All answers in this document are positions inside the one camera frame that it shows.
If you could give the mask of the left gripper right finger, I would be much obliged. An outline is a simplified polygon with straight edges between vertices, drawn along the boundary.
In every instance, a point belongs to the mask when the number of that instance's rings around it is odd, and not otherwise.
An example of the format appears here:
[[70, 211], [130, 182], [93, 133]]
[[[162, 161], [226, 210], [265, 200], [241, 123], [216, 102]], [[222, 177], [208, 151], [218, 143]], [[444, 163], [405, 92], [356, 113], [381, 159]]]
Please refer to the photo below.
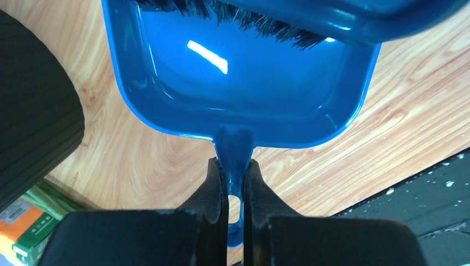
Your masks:
[[243, 264], [270, 265], [269, 225], [272, 216], [300, 216], [264, 181], [251, 159], [243, 181]]

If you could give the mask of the blue hand brush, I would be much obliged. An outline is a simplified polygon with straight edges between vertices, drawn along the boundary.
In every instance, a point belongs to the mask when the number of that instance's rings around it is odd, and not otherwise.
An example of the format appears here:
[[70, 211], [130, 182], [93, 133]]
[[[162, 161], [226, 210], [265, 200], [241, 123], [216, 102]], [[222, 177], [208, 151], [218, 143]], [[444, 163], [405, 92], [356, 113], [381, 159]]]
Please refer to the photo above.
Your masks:
[[255, 29], [306, 49], [326, 38], [375, 45], [421, 33], [467, 1], [139, 1], [146, 11], [179, 12]]

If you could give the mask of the blue dustpan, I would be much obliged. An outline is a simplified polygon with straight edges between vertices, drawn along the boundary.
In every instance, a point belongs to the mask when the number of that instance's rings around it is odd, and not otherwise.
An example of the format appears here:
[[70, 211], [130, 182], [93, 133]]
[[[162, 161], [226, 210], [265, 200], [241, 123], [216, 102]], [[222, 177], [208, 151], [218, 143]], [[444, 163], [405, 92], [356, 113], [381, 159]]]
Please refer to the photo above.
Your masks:
[[237, 23], [146, 11], [139, 1], [101, 5], [127, 106], [155, 130], [212, 141], [240, 200], [256, 147], [313, 147], [352, 123], [381, 47], [328, 37], [301, 49]]

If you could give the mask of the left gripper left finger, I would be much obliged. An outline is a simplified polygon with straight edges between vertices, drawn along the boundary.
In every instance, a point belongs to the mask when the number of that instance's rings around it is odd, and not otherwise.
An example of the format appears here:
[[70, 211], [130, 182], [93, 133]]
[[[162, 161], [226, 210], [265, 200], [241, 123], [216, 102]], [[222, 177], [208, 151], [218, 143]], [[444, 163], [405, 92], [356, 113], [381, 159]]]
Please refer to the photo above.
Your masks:
[[198, 213], [196, 265], [226, 265], [228, 238], [228, 189], [218, 160], [208, 160], [207, 176], [180, 209]]

